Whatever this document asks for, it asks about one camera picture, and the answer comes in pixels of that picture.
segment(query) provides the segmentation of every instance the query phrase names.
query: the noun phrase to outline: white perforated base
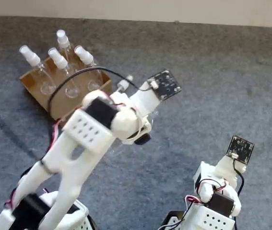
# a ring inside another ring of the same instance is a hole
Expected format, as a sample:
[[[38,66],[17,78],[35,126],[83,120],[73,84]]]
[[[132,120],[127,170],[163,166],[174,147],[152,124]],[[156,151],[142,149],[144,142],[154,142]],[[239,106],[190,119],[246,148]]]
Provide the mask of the white perforated base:
[[[70,230],[93,230],[93,228],[91,227],[88,217],[86,217],[80,225],[78,225],[77,227],[72,228]]]
[[[115,140],[110,130],[81,109],[73,113],[63,130],[95,153],[105,152]]]
[[[198,209],[195,224],[205,230],[232,230],[235,221],[207,207]]]

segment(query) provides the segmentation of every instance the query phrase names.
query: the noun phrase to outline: dropper bottle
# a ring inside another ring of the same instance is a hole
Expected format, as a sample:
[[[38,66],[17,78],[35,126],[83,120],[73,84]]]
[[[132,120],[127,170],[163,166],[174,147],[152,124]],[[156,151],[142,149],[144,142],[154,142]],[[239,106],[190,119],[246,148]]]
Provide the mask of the dropper bottle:
[[[28,46],[24,45],[20,48],[20,53],[25,57],[28,63],[35,69],[33,76],[36,83],[40,86],[40,91],[44,95],[52,94],[56,89],[49,68],[43,64],[39,56],[34,53]]]
[[[61,73],[68,78],[72,74],[75,73],[75,70],[71,68],[67,62],[67,60],[58,52],[56,48],[51,48],[48,51],[49,56],[53,59],[57,68],[61,71]],[[67,82],[67,88],[65,89],[65,95],[69,98],[76,98],[80,93],[79,88],[75,85],[73,79]]]
[[[82,46],[76,46],[74,49],[75,54],[79,57],[82,61],[82,68],[89,68],[96,66],[96,62],[87,50],[85,50]],[[103,85],[103,77],[102,73],[99,70],[93,70],[92,73],[94,74],[95,78],[90,80],[88,83],[88,90],[94,91],[99,89]]]

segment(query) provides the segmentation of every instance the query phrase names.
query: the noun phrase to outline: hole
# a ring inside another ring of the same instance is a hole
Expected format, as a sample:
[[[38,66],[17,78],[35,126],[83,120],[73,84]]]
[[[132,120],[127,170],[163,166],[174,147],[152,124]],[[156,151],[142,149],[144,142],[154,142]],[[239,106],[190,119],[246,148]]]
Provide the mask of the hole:
[[[72,152],[71,159],[72,159],[72,160],[78,159],[79,156],[83,153],[83,151],[84,151],[84,147],[78,146],[78,147]]]

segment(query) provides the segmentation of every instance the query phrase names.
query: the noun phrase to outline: glass bottle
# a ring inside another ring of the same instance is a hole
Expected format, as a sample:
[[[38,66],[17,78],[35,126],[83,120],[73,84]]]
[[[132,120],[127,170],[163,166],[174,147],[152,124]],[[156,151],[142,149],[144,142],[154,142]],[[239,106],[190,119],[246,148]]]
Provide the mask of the glass bottle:
[[[88,51],[86,51],[82,46],[76,46],[74,50],[75,54],[82,61],[82,68],[89,68],[96,66],[96,62]],[[94,78],[88,82],[88,90],[94,91],[99,89],[103,85],[103,77],[100,70],[93,70]]]
[[[48,51],[49,56],[53,59],[55,65],[60,70],[66,78],[75,73],[75,70],[70,67],[67,60],[59,53],[56,48],[51,48]],[[80,90],[75,84],[74,80],[71,79],[67,83],[67,88],[65,89],[65,95],[69,98],[78,97]]]
[[[25,57],[28,63],[35,69],[33,71],[33,76],[36,80],[36,83],[39,84],[41,93],[44,95],[52,94],[56,89],[56,84],[54,83],[52,77],[49,74],[50,71],[48,66],[43,64],[39,56],[26,45],[20,48],[20,53]]]
[[[77,61],[74,53],[74,46],[70,43],[64,30],[57,31],[59,52],[67,60],[71,69],[77,70]]]

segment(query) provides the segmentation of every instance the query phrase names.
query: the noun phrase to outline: white cap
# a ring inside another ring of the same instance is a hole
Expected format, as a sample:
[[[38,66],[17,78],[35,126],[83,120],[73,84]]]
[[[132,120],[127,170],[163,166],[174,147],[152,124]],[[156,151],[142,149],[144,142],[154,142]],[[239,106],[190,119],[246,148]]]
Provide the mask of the white cap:
[[[133,80],[133,76],[132,76],[132,75],[128,75],[126,78],[127,78],[128,80],[130,80],[130,81]],[[123,92],[126,91],[126,89],[128,88],[129,85],[130,85],[130,83],[129,83],[128,81],[126,81],[126,80],[121,80],[121,81],[117,84],[119,90],[121,90],[121,91],[123,91]]]
[[[58,52],[56,48],[51,48],[48,51],[48,55],[53,59],[58,69],[63,69],[68,65],[67,60]]]
[[[32,67],[37,66],[41,62],[39,56],[32,52],[31,49],[26,45],[21,46],[20,53],[26,58]]]
[[[74,53],[77,54],[77,56],[85,65],[89,65],[94,61],[92,54],[86,51],[82,46],[76,46]]]
[[[58,44],[60,48],[66,48],[70,45],[69,39],[64,30],[57,31]]]

